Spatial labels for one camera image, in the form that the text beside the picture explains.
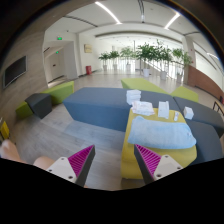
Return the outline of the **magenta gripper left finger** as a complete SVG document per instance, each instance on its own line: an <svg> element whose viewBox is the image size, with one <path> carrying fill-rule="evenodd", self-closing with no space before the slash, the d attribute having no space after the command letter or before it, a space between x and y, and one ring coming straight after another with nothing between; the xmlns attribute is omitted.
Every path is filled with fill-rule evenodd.
<svg viewBox="0 0 224 224"><path fill-rule="evenodd" d="M73 154L69 158L60 157L47 171L83 187L94 156L95 146L91 145Z"/></svg>

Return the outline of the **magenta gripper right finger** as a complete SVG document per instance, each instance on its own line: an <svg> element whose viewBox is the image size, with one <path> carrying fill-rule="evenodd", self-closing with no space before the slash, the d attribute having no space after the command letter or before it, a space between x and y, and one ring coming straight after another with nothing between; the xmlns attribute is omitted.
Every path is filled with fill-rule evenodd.
<svg viewBox="0 0 224 224"><path fill-rule="evenodd" d="M134 145L134 155L145 184L150 184L182 169L182 166L171 156L161 156L137 144Z"/></svg>

